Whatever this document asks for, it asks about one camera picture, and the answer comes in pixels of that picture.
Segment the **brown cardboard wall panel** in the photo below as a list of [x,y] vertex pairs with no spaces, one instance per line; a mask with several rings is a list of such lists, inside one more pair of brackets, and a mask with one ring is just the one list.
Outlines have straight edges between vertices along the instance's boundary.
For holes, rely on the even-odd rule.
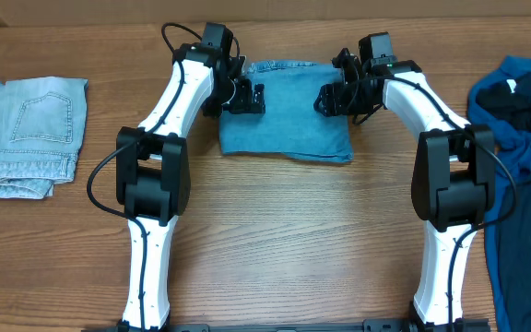
[[531,0],[0,0],[0,27],[531,16]]

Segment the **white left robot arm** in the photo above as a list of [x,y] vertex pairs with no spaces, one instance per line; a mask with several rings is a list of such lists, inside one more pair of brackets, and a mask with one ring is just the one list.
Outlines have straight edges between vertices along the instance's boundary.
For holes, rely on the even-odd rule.
[[116,138],[116,199],[131,241],[127,303],[120,331],[166,331],[171,243],[191,191],[187,136],[200,111],[261,113],[263,88],[241,76],[245,58],[214,41],[183,44],[166,89],[138,127]]

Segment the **long blue denim jeans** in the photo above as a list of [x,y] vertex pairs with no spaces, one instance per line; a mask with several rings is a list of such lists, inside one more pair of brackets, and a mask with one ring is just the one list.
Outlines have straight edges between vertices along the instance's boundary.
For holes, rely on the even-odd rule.
[[354,151],[344,116],[325,117],[313,108],[320,88],[340,82],[330,64],[265,60],[249,65],[245,75],[265,86],[265,113],[223,113],[219,143],[223,154],[283,154],[296,160],[347,163]]

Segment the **folded light blue jeans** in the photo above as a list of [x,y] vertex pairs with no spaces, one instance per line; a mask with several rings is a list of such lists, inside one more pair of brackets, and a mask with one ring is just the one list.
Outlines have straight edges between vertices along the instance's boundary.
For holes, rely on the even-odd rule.
[[74,180],[88,87],[84,78],[0,81],[0,198],[44,199]]

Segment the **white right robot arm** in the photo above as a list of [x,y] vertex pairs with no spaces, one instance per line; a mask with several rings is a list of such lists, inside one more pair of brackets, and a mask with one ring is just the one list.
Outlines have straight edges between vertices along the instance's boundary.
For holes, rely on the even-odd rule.
[[399,62],[391,53],[361,61],[342,49],[332,65],[343,80],[321,87],[313,105],[317,112],[363,122],[385,108],[418,141],[411,200],[424,223],[424,248],[404,330],[490,330],[488,320],[464,316],[462,288],[477,227],[494,203],[492,132],[454,113],[413,61]]

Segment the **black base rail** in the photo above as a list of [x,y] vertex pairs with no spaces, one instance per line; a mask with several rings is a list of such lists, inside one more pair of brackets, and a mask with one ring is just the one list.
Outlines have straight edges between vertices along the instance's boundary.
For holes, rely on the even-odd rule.
[[[84,332],[133,332],[141,331],[139,328],[118,325],[105,328],[85,329]],[[406,319],[366,319],[361,323],[325,323],[325,324],[299,324],[299,325],[253,325],[253,326],[210,326],[175,325],[165,326],[161,329],[153,327],[146,331],[169,332],[406,332],[406,331],[447,331],[447,326],[418,327]],[[454,323],[454,331],[490,332],[487,319],[468,319]]]

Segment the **dark blue clothes pile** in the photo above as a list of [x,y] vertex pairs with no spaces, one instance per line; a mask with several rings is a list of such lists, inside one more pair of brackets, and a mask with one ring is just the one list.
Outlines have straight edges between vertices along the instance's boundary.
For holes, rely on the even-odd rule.
[[506,57],[470,91],[467,116],[488,125],[503,167],[486,222],[485,254],[501,331],[531,331],[531,59]]

